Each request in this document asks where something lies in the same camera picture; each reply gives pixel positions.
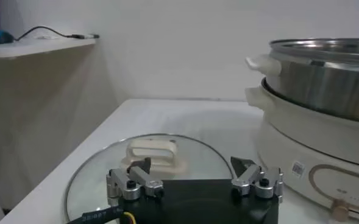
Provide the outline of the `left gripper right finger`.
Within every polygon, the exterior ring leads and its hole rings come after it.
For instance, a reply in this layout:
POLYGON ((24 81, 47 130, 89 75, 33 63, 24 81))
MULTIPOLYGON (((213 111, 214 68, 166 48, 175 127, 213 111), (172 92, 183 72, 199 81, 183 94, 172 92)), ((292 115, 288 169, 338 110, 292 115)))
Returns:
POLYGON ((235 199, 254 194, 264 200, 272 198, 283 201, 283 172, 279 167, 264 170, 251 159, 230 158, 236 177, 231 180, 232 195, 235 199))

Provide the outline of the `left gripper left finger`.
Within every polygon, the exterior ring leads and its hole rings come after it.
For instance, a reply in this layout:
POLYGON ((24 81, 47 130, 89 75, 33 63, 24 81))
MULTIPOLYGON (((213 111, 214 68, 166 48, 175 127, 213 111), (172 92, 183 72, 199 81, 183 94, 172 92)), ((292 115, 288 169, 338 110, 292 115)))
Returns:
POLYGON ((151 159, 135 161, 127 169, 111 169, 106 175, 107 200, 122 198, 135 201, 142 195, 157 198, 164 196, 163 181, 150 175, 151 159))

